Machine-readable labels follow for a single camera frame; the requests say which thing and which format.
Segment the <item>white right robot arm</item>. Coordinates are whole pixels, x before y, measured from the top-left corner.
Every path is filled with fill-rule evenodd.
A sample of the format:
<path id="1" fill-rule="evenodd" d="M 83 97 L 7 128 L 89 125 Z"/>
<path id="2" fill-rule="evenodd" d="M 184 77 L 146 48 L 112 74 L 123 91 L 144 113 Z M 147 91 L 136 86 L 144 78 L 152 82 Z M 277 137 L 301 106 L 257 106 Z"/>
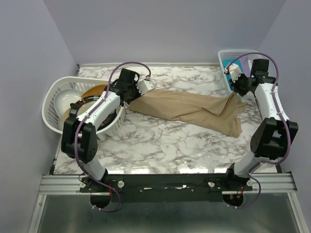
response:
<path id="1" fill-rule="evenodd" d="M 268 72 L 269 60 L 255 59 L 250 75 L 231 62 L 225 68 L 233 91 L 240 96 L 251 92 L 257 100 L 262 123 L 250 141 L 249 152 L 227 169 L 224 186 L 229 190 L 246 186 L 251 174 L 262 164 L 278 165 L 286 160 L 298 132 L 298 124 L 285 114 L 278 96 L 277 79 Z"/>

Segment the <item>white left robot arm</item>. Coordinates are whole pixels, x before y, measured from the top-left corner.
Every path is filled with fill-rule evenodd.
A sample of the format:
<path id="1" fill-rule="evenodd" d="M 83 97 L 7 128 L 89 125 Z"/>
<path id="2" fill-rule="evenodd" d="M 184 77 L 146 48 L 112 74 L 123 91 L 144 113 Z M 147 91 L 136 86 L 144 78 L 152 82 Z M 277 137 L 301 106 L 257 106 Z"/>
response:
<path id="1" fill-rule="evenodd" d="M 108 171 L 96 158 L 97 130 L 116 108 L 141 96 L 136 78 L 139 78 L 138 73 L 123 68 L 119 78 L 108 84 L 86 113 L 79 116 L 70 114 L 64 122 L 61 151 L 76 160 L 81 170 L 92 179 L 91 186 L 98 192 L 107 188 Z"/>

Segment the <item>white rectangular plastic basket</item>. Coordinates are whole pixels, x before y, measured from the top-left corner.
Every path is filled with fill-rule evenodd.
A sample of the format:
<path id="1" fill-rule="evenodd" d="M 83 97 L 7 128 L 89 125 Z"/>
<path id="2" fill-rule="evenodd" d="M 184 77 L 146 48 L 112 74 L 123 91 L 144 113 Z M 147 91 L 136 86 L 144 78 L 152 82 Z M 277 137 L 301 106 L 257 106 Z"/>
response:
<path id="1" fill-rule="evenodd" d="M 256 52 L 256 51 L 246 50 L 246 49 L 229 49 L 229 50 L 220 50 L 218 52 L 219 63 L 220 63 L 221 71 L 222 71 L 223 86 L 228 96 L 233 92 L 233 88 L 230 86 L 230 83 L 229 83 L 231 76 L 225 74 L 226 67 L 235 58 L 239 57 L 240 55 L 249 53 L 249 52 Z M 259 58 L 262 58 L 262 56 L 258 54 L 250 54 L 242 58 L 239 58 L 234 63 L 240 67 L 241 71 L 247 77 L 250 77 L 253 60 L 259 59 Z"/>

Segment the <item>beige t shirt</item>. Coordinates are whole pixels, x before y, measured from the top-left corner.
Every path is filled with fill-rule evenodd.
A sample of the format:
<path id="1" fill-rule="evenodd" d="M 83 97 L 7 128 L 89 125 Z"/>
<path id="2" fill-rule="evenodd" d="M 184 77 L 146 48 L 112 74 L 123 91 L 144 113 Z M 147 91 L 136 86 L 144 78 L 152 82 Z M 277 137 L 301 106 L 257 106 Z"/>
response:
<path id="1" fill-rule="evenodd" d="M 238 115 L 243 112 L 244 104 L 234 92 L 221 98 L 155 89 L 131 102 L 129 109 L 160 119 L 193 124 L 235 138 L 242 133 Z"/>

